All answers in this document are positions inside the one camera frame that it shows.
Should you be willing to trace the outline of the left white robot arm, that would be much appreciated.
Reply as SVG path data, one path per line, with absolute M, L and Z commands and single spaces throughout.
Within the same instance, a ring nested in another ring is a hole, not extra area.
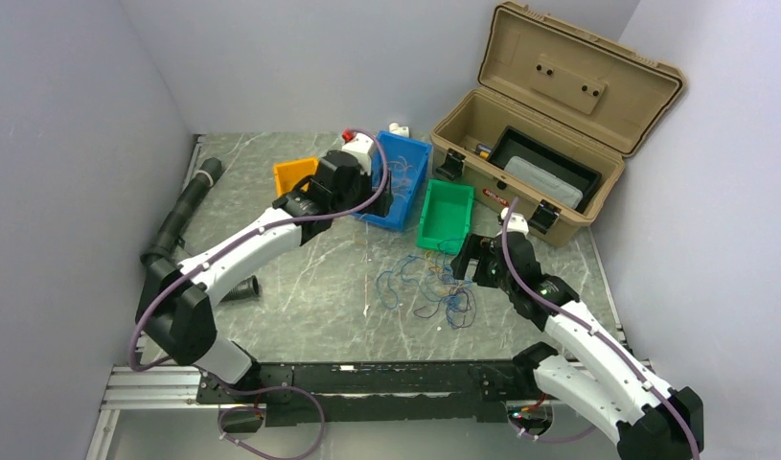
M 176 262 L 160 241 L 142 258 L 146 278 L 130 341 L 145 334 L 177 364 L 213 375 L 234 402 L 251 400 L 262 385 L 261 365 L 221 334 L 215 306 L 258 269 L 328 231 L 335 220 L 386 216 L 391 180 L 383 149 L 330 150 L 313 174 L 224 242 Z

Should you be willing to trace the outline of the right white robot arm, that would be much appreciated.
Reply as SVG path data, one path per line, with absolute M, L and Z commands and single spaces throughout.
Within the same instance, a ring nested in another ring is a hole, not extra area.
M 583 363 L 538 342 L 513 359 L 512 385 L 524 398 L 553 396 L 585 417 L 622 459 L 698 459 L 704 448 L 703 404 L 690 387 L 674 388 L 632 356 L 602 327 L 579 294 L 546 274 L 532 244 L 509 231 L 469 234 L 450 267 L 463 278 L 503 291 L 515 311 Z

